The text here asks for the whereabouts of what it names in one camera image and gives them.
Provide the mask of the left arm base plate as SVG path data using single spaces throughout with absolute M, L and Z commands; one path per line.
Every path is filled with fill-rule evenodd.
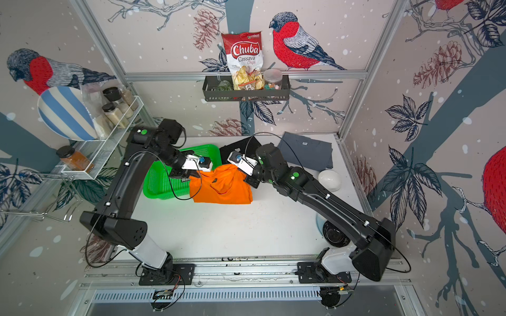
M 143 268 L 139 285 L 144 287 L 192 284 L 196 265 L 192 263 L 166 265 L 158 270 Z

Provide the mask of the grey t-shirt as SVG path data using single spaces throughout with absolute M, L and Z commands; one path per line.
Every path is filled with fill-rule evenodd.
M 318 172 L 333 168 L 333 149 L 329 142 L 285 132 L 278 148 L 288 163 Z

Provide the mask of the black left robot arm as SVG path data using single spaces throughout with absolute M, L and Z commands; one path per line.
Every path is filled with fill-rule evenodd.
M 160 270 L 169 254 L 148 235 L 148 225 L 134 220 L 132 214 L 142 192 L 144 179 L 152 164 L 159 161 L 171 167 L 171 178 L 198 174 L 198 161 L 189 159 L 189 151 L 176 145 L 185 133 L 181 124 L 163 119 L 157 127 L 135 126 L 128 138 L 125 156 L 105 196 L 93 211 L 85 211 L 80 223 L 91 233 L 114 246 L 121 246 L 144 267 Z

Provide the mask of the orange t-shirt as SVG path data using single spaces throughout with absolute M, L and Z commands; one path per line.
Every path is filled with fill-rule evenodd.
M 211 172 L 200 171 L 191 176 L 190 196 L 195 203 L 248 205 L 253 201 L 246 175 L 232 164 L 222 165 Z

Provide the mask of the green plastic basket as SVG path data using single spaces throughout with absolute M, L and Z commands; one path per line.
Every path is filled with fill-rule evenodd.
M 213 144 L 205 144 L 185 148 L 184 151 L 192 150 L 195 154 L 209 157 L 212 162 L 212 170 L 221 166 L 220 149 Z M 171 167 L 164 167 L 159 161 L 156 161 L 150 167 L 145 179 L 143 193 L 149 199 L 168 200 L 174 198 L 172 189 L 176 195 L 181 198 L 189 195 L 189 179 L 170 179 L 167 173 L 171 172 Z

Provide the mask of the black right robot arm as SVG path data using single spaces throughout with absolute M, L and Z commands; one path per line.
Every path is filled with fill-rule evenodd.
M 299 202 L 326 218 L 356 246 L 349 258 L 366 278 L 379 282 L 395 250 L 395 225 L 378 221 L 355 209 L 315 179 L 302 167 L 290 167 L 272 143 L 256 152 L 253 177 L 270 183 L 280 195 Z

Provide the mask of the black t-shirt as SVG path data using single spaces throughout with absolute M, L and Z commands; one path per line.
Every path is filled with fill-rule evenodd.
M 256 150 L 261 146 L 255 136 L 244 138 L 240 141 L 233 142 L 226 146 L 220 147 L 221 164 L 229 164 L 228 157 L 231 152 L 237 151 L 240 154 L 245 154 L 247 157 L 255 159 Z

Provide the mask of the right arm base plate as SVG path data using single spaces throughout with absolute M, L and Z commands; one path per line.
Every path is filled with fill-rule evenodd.
M 349 284 L 352 282 L 349 271 L 333 275 L 327 271 L 321 263 L 316 262 L 298 262 L 295 275 L 298 276 L 300 284 Z

